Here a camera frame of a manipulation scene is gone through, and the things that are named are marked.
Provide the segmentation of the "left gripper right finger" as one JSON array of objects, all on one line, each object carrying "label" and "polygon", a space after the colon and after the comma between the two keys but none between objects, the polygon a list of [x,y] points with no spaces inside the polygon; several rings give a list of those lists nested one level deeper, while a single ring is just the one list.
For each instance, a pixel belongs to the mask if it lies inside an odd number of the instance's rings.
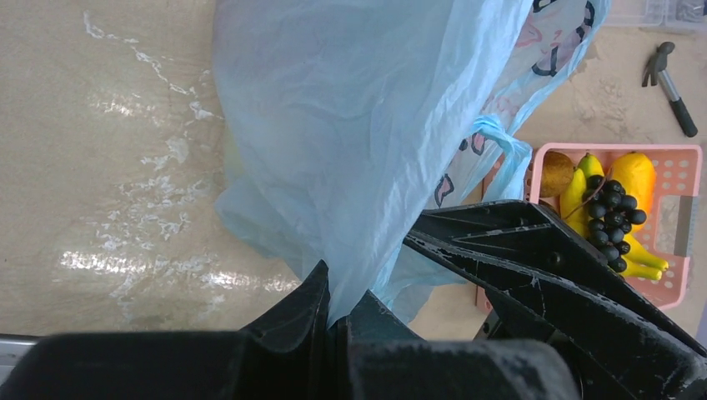
[{"label": "left gripper right finger", "polygon": [[339,399],[578,399],[551,346],[533,340],[426,341],[367,293],[335,324]]}]

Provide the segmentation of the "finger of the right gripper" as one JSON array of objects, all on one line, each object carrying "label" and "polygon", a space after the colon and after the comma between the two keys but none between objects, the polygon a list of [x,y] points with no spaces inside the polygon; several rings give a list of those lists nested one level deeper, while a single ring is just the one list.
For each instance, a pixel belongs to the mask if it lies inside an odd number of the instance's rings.
[{"label": "finger of the right gripper", "polygon": [[619,301],[620,288],[632,288],[609,268],[604,254],[558,216],[530,202],[426,211],[404,242],[486,292],[582,287]]},{"label": "finger of the right gripper", "polygon": [[619,301],[583,287],[488,289],[512,338],[548,343],[580,380],[584,399],[704,399],[706,350],[630,287]]}]

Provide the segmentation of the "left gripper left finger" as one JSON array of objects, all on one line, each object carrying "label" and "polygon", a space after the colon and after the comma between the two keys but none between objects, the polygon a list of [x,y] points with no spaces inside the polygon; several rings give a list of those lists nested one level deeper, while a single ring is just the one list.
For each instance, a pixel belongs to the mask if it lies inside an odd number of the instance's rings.
[{"label": "left gripper left finger", "polygon": [[4,399],[313,399],[323,364],[328,268],[237,331],[82,332],[39,340]]}]

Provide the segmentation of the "light blue plastic bag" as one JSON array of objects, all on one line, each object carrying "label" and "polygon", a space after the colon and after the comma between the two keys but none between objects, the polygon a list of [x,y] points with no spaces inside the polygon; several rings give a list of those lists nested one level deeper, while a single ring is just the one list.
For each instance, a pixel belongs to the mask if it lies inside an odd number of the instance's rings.
[{"label": "light blue plastic bag", "polygon": [[213,75],[232,138],[223,225],[329,320],[372,292],[404,323],[454,277],[404,245],[424,210],[520,200],[515,137],[578,67],[608,1],[219,1]]}]

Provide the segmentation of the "brown kiwi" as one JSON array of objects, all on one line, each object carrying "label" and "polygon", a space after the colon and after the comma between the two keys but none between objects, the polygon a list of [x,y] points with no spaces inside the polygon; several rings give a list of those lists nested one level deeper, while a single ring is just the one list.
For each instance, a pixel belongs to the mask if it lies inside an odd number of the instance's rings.
[{"label": "brown kiwi", "polygon": [[557,197],[571,184],[575,166],[573,161],[561,152],[549,151],[544,155],[541,168],[541,198]]}]

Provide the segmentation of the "black grape bunch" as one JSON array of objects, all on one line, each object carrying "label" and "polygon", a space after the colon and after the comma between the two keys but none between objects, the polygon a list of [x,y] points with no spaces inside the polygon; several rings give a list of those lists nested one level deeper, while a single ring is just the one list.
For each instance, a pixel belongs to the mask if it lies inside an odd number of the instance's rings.
[{"label": "black grape bunch", "polygon": [[589,241],[604,254],[612,270],[628,277],[629,254],[638,248],[629,243],[629,235],[647,221],[647,213],[615,179],[595,174],[586,183],[582,199]]}]

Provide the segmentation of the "yellow banana bunch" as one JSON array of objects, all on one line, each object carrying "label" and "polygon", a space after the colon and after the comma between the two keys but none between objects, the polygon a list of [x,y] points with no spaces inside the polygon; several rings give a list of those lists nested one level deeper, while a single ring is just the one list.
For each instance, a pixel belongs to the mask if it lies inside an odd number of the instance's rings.
[{"label": "yellow banana bunch", "polygon": [[[571,184],[559,195],[559,211],[561,218],[582,238],[588,241],[589,229],[586,226],[588,216],[583,210],[584,200],[582,197],[587,188],[587,178],[595,174],[604,176],[607,179],[613,179],[609,176],[607,169],[604,169],[603,164],[597,156],[586,153],[579,160],[579,164],[574,170]],[[663,258],[657,257],[646,250],[634,237],[639,230],[644,228],[646,223],[647,221],[639,225],[638,228],[629,235],[629,243],[636,245],[638,248],[631,251],[629,254],[629,265],[631,268],[628,278],[643,278],[659,281],[662,278],[662,274],[669,269],[669,263]]]}]

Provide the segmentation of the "orange yellow mango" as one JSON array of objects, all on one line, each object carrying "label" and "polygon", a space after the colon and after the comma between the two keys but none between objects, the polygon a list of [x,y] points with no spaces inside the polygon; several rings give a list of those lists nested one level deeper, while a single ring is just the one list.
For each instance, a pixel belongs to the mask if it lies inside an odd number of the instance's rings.
[{"label": "orange yellow mango", "polygon": [[629,152],[616,158],[607,172],[617,180],[637,202],[637,208],[650,214],[654,205],[657,172],[654,164],[642,152]]}]

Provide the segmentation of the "small black hammer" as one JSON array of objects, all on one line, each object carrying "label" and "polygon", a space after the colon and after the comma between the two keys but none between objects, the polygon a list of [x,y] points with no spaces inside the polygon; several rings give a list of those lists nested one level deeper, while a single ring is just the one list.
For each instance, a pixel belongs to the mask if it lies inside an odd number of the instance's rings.
[{"label": "small black hammer", "polygon": [[689,110],[684,104],[684,100],[667,71],[668,56],[674,49],[675,44],[673,42],[662,42],[655,49],[644,67],[641,86],[643,88],[660,86],[682,133],[687,138],[693,138],[699,130],[695,126]]}]

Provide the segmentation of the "clear plastic screw box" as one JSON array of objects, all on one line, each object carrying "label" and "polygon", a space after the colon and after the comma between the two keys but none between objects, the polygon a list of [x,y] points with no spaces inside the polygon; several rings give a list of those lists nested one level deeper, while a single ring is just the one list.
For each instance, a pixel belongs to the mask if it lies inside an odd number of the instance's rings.
[{"label": "clear plastic screw box", "polygon": [[614,0],[604,25],[706,33],[706,1]]}]

